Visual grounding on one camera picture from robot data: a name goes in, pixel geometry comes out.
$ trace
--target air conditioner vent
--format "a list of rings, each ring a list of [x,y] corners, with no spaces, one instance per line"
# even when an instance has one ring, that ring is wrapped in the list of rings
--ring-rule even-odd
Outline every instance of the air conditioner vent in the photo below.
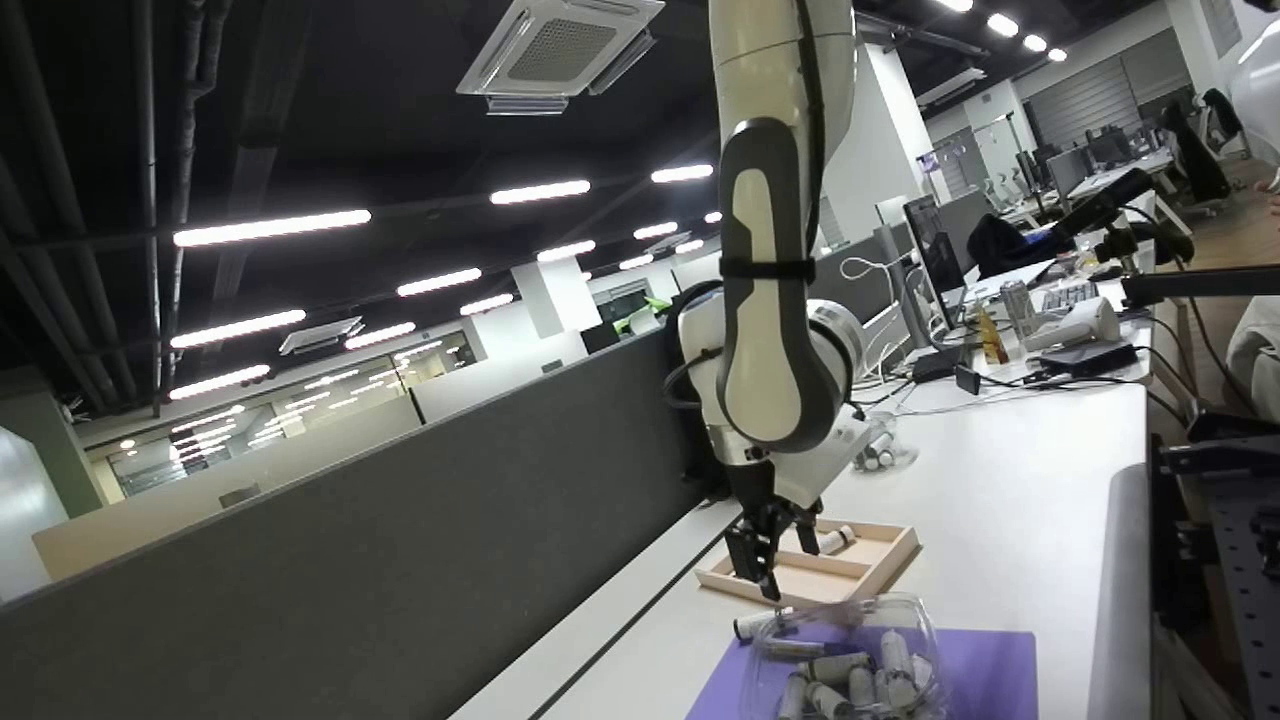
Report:
[[[607,72],[665,0],[511,0],[460,97],[579,97]]]

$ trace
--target cable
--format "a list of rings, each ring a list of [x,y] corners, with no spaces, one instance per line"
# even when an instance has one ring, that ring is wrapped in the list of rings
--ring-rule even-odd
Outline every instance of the cable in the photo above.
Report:
[[[877,395],[877,399],[860,399],[860,404],[888,404],[888,399],[894,399],[904,389],[911,389],[911,381],[904,381],[904,384],[894,384],[891,390],[883,390],[883,395]]]
[[[688,365],[681,365],[681,369],[671,369],[671,370],[665,374],[665,395],[667,395],[671,408],[681,408],[681,412],[695,412],[695,408],[701,408],[695,395],[674,395],[674,384],[681,384],[691,369],[701,369],[701,365],[706,365],[706,360],[717,360],[717,356],[722,356],[722,348],[702,348],[695,360],[688,360]]]
[[[1161,356],[1161,365],[1167,369],[1167,374],[1171,374],[1176,384],[1184,384],[1184,390],[1188,390],[1195,404],[1205,404],[1205,399],[1195,395],[1195,389],[1188,384],[1188,374],[1184,374],[1176,365],[1167,365],[1162,352],[1157,352],[1157,348],[1145,348],[1145,352]]]
[[[1207,324],[1205,324],[1205,310],[1195,303],[1195,295],[1188,295],[1190,303],[1190,315],[1195,315],[1195,328],[1200,328],[1200,341],[1205,341],[1205,352],[1207,360],[1223,370],[1229,389],[1253,408],[1253,395],[1245,390],[1245,384],[1231,374],[1231,369],[1223,365],[1223,356],[1213,348],[1207,341]]]
[[[862,276],[873,276],[873,273],[883,273],[883,276],[888,276],[888,263],[877,263],[877,258],[862,258],[862,256],[842,256],[842,258],[838,258],[838,279],[842,279],[842,282],[855,282],[855,279],[862,279]]]
[[[1161,404],[1171,419],[1190,424],[1184,412],[1176,412],[1162,395],[1148,390],[1152,404]]]
[[[1152,324],[1162,328],[1178,352],[1188,352],[1171,324],[1162,324],[1161,315],[1152,315]]]

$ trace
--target purple mat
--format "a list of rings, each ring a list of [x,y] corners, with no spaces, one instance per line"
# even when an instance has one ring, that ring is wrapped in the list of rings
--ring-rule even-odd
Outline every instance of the purple mat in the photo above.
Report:
[[[804,623],[800,635],[831,642],[831,628]],[[1037,720],[1032,631],[935,631],[947,720]],[[754,660],[726,642],[688,720],[772,720],[791,663]]]

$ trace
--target ceiling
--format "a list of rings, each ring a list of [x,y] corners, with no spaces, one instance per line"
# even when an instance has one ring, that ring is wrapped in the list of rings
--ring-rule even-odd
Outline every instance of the ceiling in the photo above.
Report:
[[[572,98],[560,120],[492,120],[484,98],[452,90],[504,0],[230,0],[211,90],[196,102],[189,189],[179,127],[191,11],[184,0],[154,0],[160,231],[376,208],[356,231],[189,252],[179,273],[160,244],[163,306],[154,306],[140,4],[0,0],[0,106],[18,106],[0,112],[0,365],[37,360],[62,399],[88,395],[96,412],[151,404],[151,321],[167,315],[167,295],[179,295],[177,333],[266,306],[308,306],[310,321],[359,310],[362,324],[445,324],[464,300],[509,286],[504,269],[529,263],[554,241],[594,234],[598,252],[582,263],[607,273],[640,252],[634,223],[701,223],[712,208],[706,182],[646,182],[661,164],[717,152],[702,0],[667,0],[650,25],[657,48],[613,90]],[[1078,40],[1133,7],[1138,0],[1003,4],[1053,42]],[[1000,42],[984,11],[947,17],[930,0],[860,0],[860,11],[898,25],[916,90],[967,60],[920,42],[920,28],[984,48],[992,75],[1037,65],[1018,42]],[[499,182],[548,174],[587,174],[594,189],[563,205],[486,205]],[[471,263],[486,269],[478,282],[397,300],[405,279]],[[274,345],[281,337],[255,337],[191,352],[160,381],[184,384],[270,360]]]

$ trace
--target office desk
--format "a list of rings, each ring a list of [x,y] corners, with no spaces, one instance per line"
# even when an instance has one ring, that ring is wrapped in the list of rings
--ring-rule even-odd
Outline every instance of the office desk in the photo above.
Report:
[[[1124,170],[1134,170],[1134,169],[1148,170],[1157,182],[1167,182],[1162,170],[1171,169],[1171,152],[1152,152],[1152,157],[1138,157],[1138,160],[1133,160],[1124,169],[1095,170],[1082,182],[1075,182],[1069,194],[1070,194],[1070,205],[1082,205],[1095,193],[1102,193],[1106,182],[1114,182]]]
[[[964,395],[935,381],[883,412],[920,460],[842,473],[825,515],[911,522],[924,550],[891,591],[916,591],[935,628],[1037,631],[1040,715],[1148,715],[1145,384]],[[726,621],[759,610],[688,571],[718,554],[731,515],[731,505],[688,511],[456,715],[683,715],[731,638]]]

